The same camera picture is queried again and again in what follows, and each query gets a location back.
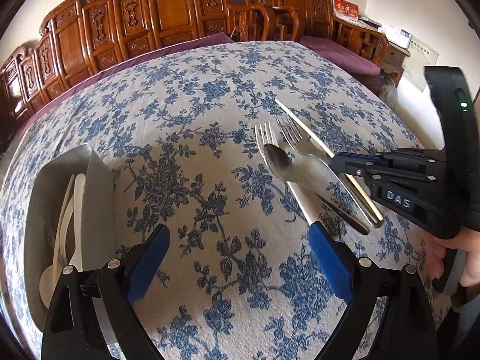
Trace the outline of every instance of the floral tablecloth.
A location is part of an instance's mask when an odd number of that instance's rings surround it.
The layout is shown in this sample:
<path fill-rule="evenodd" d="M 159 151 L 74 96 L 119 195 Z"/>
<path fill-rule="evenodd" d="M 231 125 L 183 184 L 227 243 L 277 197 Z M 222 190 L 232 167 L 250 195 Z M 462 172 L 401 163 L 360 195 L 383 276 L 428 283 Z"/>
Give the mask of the floral tablecloth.
<path fill-rule="evenodd" d="M 171 230 L 157 277 L 134 307 L 166 359 L 315 357 L 345 304 L 310 251 L 296 201 L 258 153 L 253 127 L 281 114 L 274 98 L 334 152 L 419 147 L 370 91 L 290 42 L 217 45 L 152 59 L 83 89 L 30 127 L 0 192 L 0 283 L 2 313 L 35 356 L 41 333 L 23 280 L 31 188 L 44 164 L 89 142 L 114 173 L 118 256 L 159 223 Z M 327 173 L 318 182 L 325 197 L 353 210 Z M 390 268 L 411 263 L 424 275 L 421 233 L 381 209 L 385 225 L 368 236 L 331 211 L 320 216 L 357 256 Z M 439 322 L 446 307 L 423 279 Z M 357 357 L 367 353 L 385 303 L 378 300 Z M 118 347 L 112 353 L 119 357 Z"/>

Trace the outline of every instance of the wooden side table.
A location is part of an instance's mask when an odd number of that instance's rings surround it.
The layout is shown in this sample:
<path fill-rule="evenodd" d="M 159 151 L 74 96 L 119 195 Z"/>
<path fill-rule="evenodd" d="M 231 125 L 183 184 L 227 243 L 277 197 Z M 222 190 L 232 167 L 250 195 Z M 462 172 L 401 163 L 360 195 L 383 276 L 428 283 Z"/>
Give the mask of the wooden side table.
<path fill-rule="evenodd" d="M 388 42 L 387 54 L 379 67 L 385 74 L 390 76 L 398 86 L 400 79 L 402 78 L 403 68 L 402 63 L 406 56 L 410 56 L 410 52 L 392 42 Z"/>

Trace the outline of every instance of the human hand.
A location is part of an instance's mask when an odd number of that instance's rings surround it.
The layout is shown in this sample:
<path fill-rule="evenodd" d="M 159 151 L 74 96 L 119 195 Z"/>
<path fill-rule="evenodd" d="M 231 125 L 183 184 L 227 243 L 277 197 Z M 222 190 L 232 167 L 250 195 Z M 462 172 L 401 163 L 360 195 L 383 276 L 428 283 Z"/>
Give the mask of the human hand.
<path fill-rule="evenodd" d="M 443 275 L 443 258 L 448 249 L 461 249 L 467 252 L 465 269 L 460 285 L 470 287 L 480 283 L 480 232 L 462 227 L 455 238 L 440 239 L 430 233 L 426 236 L 426 265 L 433 278 Z"/>

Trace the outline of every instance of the spoon handle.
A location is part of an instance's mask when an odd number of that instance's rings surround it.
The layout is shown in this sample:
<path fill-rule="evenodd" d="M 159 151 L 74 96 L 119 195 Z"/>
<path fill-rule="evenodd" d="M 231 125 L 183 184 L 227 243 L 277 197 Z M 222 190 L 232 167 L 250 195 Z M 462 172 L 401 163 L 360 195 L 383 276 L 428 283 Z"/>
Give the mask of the spoon handle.
<path fill-rule="evenodd" d="M 352 226 L 355 230 L 357 230 L 357 232 L 359 232 L 360 234 L 363 234 L 364 236 L 367 236 L 369 234 L 368 229 L 363 225 L 363 223 L 355 219 L 352 215 L 348 214 L 347 212 L 339 209 L 337 206 L 330 203 L 327 199 L 325 199 L 323 196 L 319 195 L 318 193 L 316 193 L 316 195 L 325 203 L 327 207 L 332 209 L 340 218 L 342 218 L 345 222 L 347 222 L 350 226 Z"/>

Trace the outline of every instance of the screw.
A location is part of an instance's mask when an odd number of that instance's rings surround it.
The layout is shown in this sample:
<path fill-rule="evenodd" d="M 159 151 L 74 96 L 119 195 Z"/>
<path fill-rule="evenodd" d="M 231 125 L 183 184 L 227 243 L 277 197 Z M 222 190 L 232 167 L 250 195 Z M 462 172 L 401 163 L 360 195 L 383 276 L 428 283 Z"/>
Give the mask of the screw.
<path fill-rule="evenodd" d="M 410 265 L 410 264 L 407 264 L 405 265 L 405 270 L 407 273 L 411 274 L 411 275 L 414 275 L 416 273 L 416 269 L 413 265 Z"/>
<path fill-rule="evenodd" d="M 74 271 L 74 267 L 71 265 L 67 265 L 65 268 L 63 268 L 63 274 L 64 275 L 69 275 Z"/>
<path fill-rule="evenodd" d="M 361 266 L 364 266 L 365 268 L 368 268 L 369 266 L 371 266 L 371 259 L 368 259 L 366 257 L 362 257 L 358 263 L 361 265 Z"/>
<path fill-rule="evenodd" d="M 119 259 L 111 259 L 109 263 L 107 264 L 108 268 L 110 269 L 115 269 L 120 266 L 120 260 Z"/>

